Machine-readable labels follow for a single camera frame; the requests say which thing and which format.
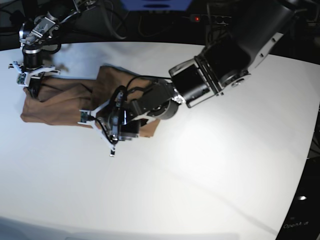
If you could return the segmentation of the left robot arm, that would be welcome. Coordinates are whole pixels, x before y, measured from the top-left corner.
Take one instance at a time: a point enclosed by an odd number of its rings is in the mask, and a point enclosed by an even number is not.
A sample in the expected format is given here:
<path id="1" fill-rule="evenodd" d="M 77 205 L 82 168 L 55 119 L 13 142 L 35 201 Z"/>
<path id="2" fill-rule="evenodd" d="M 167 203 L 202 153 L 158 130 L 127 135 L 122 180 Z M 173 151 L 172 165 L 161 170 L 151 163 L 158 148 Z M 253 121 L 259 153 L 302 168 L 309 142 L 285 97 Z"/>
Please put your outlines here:
<path id="1" fill-rule="evenodd" d="M 298 0 L 256 0 L 221 36 L 193 59 L 169 70 L 170 79 L 153 78 L 150 86 L 119 87 L 110 99 L 103 130 L 113 141 L 137 136 L 143 123 L 172 118 L 180 104 L 191 108 L 241 84 L 283 36 Z"/>

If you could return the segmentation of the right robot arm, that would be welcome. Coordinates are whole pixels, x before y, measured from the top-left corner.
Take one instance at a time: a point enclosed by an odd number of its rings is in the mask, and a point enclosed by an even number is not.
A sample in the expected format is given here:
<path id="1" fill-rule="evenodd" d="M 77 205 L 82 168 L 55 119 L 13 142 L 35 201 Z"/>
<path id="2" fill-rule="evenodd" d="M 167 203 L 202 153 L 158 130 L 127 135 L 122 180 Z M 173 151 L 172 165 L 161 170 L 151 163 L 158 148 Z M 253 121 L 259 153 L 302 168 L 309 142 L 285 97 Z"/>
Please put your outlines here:
<path id="1" fill-rule="evenodd" d="M 111 17 L 108 16 L 108 13 L 117 13 L 107 7 L 104 0 L 63 0 L 36 16 L 34 20 L 22 24 L 18 34 L 23 63 L 14 62 L 12 66 L 18 71 L 17 84 L 26 88 L 32 98 L 38 97 L 45 76 L 60 72 L 55 66 L 44 64 L 43 53 L 53 55 L 59 52 L 62 44 L 57 41 L 67 22 L 96 7 L 101 9 L 110 34 L 117 40 L 124 40 L 126 37 L 117 33 Z"/>

